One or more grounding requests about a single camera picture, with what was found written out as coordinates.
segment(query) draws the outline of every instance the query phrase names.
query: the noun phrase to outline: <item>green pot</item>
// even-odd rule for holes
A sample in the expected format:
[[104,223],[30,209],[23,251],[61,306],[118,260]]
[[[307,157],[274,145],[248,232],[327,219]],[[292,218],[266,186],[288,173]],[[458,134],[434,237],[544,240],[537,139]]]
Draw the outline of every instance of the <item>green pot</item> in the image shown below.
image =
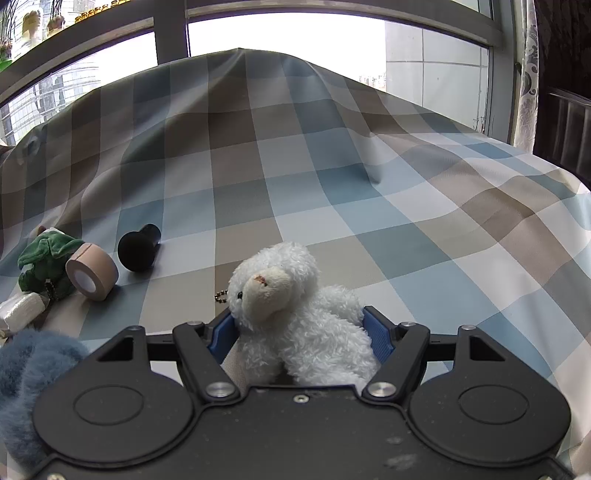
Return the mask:
[[12,59],[0,61],[0,72],[3,71],[6,67],[8,67],[11,63]]

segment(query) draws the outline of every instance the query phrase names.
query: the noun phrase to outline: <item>blue fluffy plush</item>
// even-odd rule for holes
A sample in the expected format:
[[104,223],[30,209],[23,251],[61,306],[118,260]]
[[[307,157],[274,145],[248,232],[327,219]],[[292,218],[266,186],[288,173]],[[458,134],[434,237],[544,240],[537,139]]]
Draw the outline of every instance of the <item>blue fluffy plush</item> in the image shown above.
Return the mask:
[[78,340],[31,329],[0,348],[0,441],[25,469],[46,456],[33,427],[35,400],[86,355]]

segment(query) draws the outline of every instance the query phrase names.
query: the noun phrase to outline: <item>roll of tape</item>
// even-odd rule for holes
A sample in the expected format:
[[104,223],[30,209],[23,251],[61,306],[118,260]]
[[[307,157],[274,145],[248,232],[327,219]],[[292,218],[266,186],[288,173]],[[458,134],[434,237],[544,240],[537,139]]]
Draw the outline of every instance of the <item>roll of tape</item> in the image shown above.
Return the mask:
[[104,300],[119,271],[113,259],[95,244],[83,244],[66,262],[66,273],[76,290],[91,300]]

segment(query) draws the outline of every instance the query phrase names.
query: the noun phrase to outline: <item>black microphone foam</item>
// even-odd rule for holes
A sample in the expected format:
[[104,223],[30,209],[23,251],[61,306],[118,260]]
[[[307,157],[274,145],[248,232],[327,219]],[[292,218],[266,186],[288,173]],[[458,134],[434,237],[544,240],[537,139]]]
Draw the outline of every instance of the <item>black microphone foam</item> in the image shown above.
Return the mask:
[[139,232],[126,233],[117,246],[119,261],[132,272],[149,269],[156,258],[160,236],[160,229],[152,223],[144,225]]

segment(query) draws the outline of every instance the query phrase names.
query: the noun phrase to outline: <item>metal screw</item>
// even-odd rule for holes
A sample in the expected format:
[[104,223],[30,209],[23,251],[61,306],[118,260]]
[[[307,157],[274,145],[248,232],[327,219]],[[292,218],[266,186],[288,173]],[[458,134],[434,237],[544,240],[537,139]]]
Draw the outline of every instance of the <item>metal screw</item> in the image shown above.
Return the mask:
[[310,401],[310,397],[308,395],[296,395],[294,397],[295,403],[308,403]]
[[228,382],[214,382],[210,383],[205,392],[210,397],[225,398],[229,397],[236,391],[236,387]]
[[368,386],[368,393],[372,397],[390,397],[396,393],[396,387],[388,382],[375,382]]

